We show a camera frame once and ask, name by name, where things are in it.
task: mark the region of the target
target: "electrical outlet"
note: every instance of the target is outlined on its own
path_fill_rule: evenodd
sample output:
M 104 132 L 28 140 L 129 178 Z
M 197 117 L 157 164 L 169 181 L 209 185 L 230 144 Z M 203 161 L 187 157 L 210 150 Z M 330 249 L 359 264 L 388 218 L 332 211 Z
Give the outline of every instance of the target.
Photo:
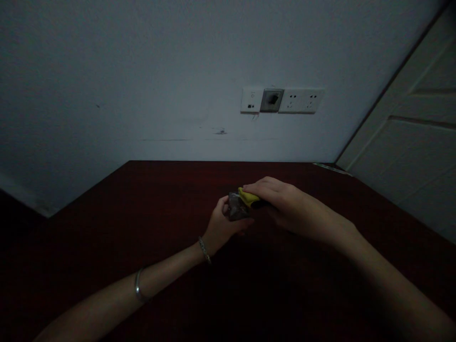
M 263 89 L 259 87 L 246 87 L 242 89 L 241 113 L 259 113 Z
M 324 96 L 324 89 L 285 89 L 279 113 L 314 114 Z

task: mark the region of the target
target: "left hand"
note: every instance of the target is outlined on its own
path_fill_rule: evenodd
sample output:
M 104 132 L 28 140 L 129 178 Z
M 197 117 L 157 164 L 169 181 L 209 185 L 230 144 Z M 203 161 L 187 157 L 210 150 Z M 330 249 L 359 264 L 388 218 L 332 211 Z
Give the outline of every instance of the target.
M 224 215 L 228 210 L 227 201 L 228 196 L 219 199 L 217 206 L 210 216 L 208 229 L 202 237 L 210 257 L 217 253 L 234 234 L 247 229 L 254 222 L 253 218 L 230 222 Z

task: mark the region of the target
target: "white door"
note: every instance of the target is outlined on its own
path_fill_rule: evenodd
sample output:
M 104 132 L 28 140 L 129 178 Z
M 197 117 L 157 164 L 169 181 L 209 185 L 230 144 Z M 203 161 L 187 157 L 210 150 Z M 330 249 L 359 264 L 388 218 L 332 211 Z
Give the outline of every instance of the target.
M 440 16 L 337 165 L 456 243 L 456 6 Z

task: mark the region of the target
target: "right arm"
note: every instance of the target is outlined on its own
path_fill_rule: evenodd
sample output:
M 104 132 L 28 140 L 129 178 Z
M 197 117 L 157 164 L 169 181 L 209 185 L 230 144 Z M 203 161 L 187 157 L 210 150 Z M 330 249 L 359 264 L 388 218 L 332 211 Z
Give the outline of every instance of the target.
M 359 233 L 355 225 L 291 184 L 265 177 L 244 191 L 267 200 L 277 225 L 333 246 L 367 277 L 386 314 L 410 341 L 453 341 L 454 322 Z

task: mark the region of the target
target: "table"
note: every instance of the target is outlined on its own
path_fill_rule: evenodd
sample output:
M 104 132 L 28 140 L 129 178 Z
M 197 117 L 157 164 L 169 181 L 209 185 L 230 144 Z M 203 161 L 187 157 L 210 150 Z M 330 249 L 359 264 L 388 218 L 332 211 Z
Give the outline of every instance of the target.
M 130 161 L 3 253 L 0 339 L 30 341 L 91 293 L 194 243 L 218 198 L 266 175 L 354 222 L 456 318 L 456 246 L 354 177 L 311 163 Z M 213 267 L 189 271 L 105 339 L 389 339 L 346 259 L 279 230 L 263 210 L 254 217 Z

